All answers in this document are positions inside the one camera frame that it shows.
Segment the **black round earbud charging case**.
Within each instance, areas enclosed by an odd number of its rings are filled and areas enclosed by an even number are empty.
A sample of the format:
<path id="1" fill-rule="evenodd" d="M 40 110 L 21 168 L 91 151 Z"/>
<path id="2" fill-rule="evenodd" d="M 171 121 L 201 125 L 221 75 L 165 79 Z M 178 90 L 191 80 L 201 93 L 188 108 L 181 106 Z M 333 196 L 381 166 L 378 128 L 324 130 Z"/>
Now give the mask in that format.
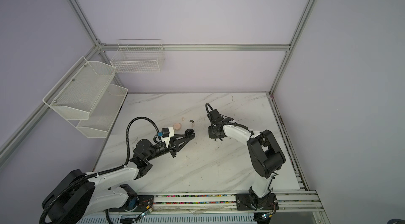
<path id="1" fill-rule="evenodd" d="M 187 129 L 185 130 L 185 138 L 191 139 L 195 137 L 195 130 L 194 129 Z"/>

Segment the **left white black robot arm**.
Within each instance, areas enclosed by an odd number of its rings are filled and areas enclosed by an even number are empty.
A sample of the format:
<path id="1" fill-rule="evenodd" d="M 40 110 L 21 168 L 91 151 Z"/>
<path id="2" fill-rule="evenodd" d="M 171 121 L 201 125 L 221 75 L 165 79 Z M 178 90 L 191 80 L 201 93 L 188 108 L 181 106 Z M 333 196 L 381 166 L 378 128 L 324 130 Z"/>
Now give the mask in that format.
<path id="1" fill-rule="evenodd" d="M 176 156 L 194 138 L 193 129 L 175 134 L 164 128 L 153 142 L 140 140 L 123 165 L 98 172 L 77 169 L 68 173 L 43 201 L 39 222 L 45 224 L 49 219 L 51 224 L 76 224 L 82 217 L 111 209 L 148 212 L 153 197 L 139 198 L 129 182 L 145 176 L 153 166 L 151 160 L 167 153 Z"/>

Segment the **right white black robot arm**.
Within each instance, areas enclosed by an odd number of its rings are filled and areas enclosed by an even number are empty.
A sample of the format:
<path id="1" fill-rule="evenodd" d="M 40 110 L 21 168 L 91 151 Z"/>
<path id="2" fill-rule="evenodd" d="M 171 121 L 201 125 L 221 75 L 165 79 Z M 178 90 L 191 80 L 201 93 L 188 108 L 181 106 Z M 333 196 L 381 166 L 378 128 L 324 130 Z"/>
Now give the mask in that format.
<path id="1" fill-rule="evenodd" d="M 233 118 L 222 115 L 206 103 L 205 109 L 210 122 L 208 136 L 222 141 L 232 138 L 247 146 L 251 164 L 256 178 L 250 188 L 253 198 L 263 199 L 271 192 L 271 183 L 277 175 L 286 157 L 270 130 L 255 131 L 236 122 Z"/>

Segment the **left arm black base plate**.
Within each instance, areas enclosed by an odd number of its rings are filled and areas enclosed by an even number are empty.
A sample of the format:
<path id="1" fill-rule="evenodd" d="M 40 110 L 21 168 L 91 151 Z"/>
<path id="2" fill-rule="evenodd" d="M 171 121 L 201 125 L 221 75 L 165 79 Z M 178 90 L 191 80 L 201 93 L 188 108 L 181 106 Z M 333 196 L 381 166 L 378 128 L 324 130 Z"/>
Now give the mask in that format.
<path id="1" fill-rule="evenodd" d="M 144 212 L 147 207 L 152 207 L 154 203 L 154 196 L 151 194 L 141 194 L 131 196 L 120 208 L 111 208 L 109 212 Z"/>

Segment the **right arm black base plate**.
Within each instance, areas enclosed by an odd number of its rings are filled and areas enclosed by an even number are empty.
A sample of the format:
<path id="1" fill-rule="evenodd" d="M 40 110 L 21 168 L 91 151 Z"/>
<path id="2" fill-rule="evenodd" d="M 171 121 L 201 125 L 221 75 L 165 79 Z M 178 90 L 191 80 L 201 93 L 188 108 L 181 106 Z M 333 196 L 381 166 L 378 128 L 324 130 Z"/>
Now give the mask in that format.
<path id="1" fill-rule="evenodd" d="M 237 210 L 279 210 L 276 194 L 271 192 L 262 198 L 258 198 L 254 193 L 238 193 L 235 197 Z"/>

